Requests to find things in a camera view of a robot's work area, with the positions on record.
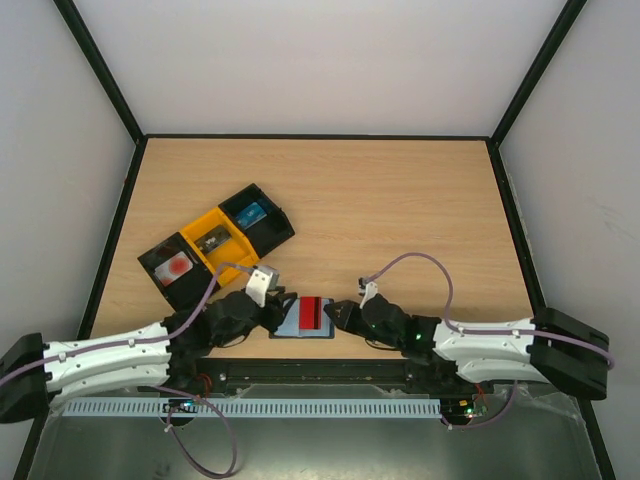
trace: perforated metal strip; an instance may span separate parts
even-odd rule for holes
[[[157,417],[168,411],[170,398],[77,398],[69,402],[66,417]],[[440,418],[440,401],[426,399],[209,399],[230,418]],[[216,417],[206,406],[182,404],[176,417]]]

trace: wooden tabletop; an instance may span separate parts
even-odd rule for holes
[[[262,263],[300,295],[357,300],[357,279],[408,251],[437,257],[455,285],[452,316],[504,321],[531,315],[484,142],[423,140],[151,139],[92,336],[171,315],[137,257],[255,182],[296,235]],[[218,295],[241,288],[246,276]],[[440,315],[446,282],[423,259],[377,281],[407,313]],[[270,340],[257,328],[234,358],[398,358],[336,332],[333,340]]]

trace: gray wall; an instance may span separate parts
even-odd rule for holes
[[[2,2],[0,352],[74,336],[132,152],[53,2]],[[29,426],[0,425],[0,479]]]
[[[623,480],[640,468],[639,18],[589,1],[502,148],[548,303],[611,337],[595,408]]]
[[[76,0],[143,131],[490,135],[565,0]]]

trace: wooden table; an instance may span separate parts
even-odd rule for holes
[[[481,141],[150,139],[92,336],[171,315],[137,257],[251,182],[287,213],[296,235],[264,258],[300,295],[357,299],[357,279],[408,251],[434,255],[455,284],[452,316],[531,315],[491,163]],[[240,288],[246,276],[225,288]],[[423,259],[378,280],[412,314],[440,315],[446,283]],[[270,340],[256,329],[227,358],[398,358],[336,332]]]

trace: gray floor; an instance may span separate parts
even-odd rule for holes
[[[438,420],[232,419],[237,480],[598,479],[586,430],[560,414],[567,397],[522,399],[495,425],[449,432]],[[213,470],[230,447],[219,421],[197,418],[180,432]],[[201,479],[157,418],[54,418],[30,479]]]

